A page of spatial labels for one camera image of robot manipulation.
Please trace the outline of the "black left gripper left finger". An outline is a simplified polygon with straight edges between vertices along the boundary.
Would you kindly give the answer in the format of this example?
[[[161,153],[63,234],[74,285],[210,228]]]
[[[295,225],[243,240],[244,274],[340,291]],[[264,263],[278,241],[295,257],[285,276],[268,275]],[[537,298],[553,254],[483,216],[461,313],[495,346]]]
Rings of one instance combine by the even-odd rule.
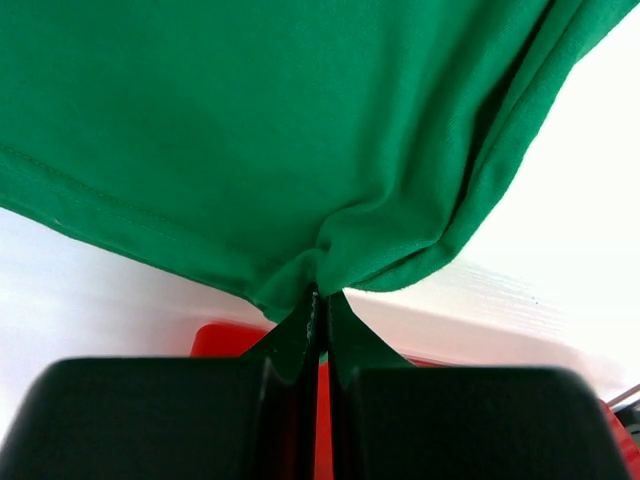
[[[30,387],[5,479],[310,479],[320,297],[235,358],[75,358]]]

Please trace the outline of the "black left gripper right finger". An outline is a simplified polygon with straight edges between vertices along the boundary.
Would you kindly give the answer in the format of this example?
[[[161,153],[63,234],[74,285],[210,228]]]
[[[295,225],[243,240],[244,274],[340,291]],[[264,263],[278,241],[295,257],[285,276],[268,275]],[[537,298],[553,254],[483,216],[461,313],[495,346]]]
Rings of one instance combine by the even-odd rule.
[[[326,301],[338,479],[626,479],[601,402],[555,367],[419,367]]]

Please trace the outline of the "green t shirt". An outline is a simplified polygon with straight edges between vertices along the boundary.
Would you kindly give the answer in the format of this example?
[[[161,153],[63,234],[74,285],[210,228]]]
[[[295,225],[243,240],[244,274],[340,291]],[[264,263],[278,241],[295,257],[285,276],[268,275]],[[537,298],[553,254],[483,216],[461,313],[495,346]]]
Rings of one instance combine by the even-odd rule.
[[[441,269],[631,1],[5,1],[1,205],[281,320]]]

